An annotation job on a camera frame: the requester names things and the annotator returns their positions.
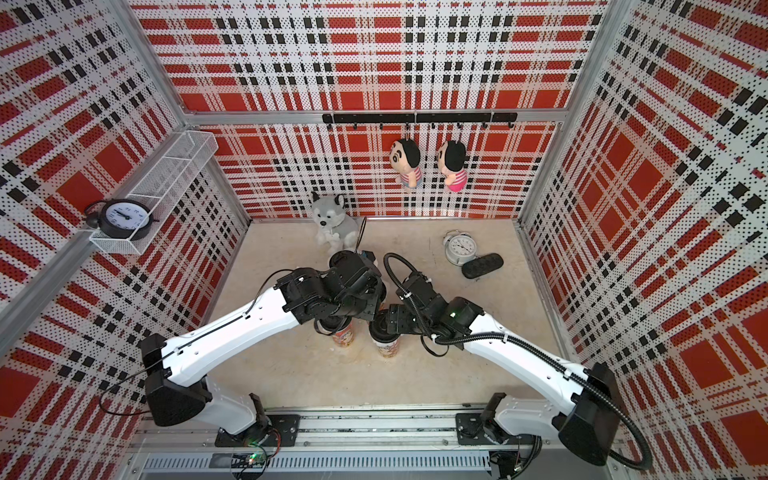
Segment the red paper cup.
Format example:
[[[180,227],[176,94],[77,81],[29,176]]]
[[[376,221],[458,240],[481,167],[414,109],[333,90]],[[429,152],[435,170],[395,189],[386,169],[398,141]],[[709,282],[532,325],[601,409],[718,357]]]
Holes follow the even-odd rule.
[[[395,339],[388,342],[375,340],[374,344],[377,347],[379,354],[384,358],[394,357],[400,349],[400,339]]]
[[[334,332],[331,335],[331,338],[339,347],[345,348],[350,346],[355,339],[353,324],[349,323],[340,330]]]

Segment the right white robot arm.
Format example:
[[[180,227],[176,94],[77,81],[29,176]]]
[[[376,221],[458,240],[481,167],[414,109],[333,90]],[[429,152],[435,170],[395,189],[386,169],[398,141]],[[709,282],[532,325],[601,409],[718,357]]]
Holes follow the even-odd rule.
[[[653,466],[649,442],[626,412],[606,363],[585,367],[542,350],[479,305],[463,297],[445,301],[421,272],[393,283],[418,335],[488,360],[541,394],[552,406],[543,431],[555,432],[571,453],[598,466],[608,459],[638,471]]]

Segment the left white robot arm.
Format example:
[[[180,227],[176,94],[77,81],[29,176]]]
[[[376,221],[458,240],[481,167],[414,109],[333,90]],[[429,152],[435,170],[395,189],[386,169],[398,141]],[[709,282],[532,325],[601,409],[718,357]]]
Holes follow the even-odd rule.
[[[140,349],[154,423],[170,427],[195,420],[232,436],[267,430],[269,419],[255,396],[229,395],[208,374],[258,342],[307,322],[371,321],[384,297],[374,253],[342,250],[327,270],[284,271],[250,303],[194,331],[146,337]]]

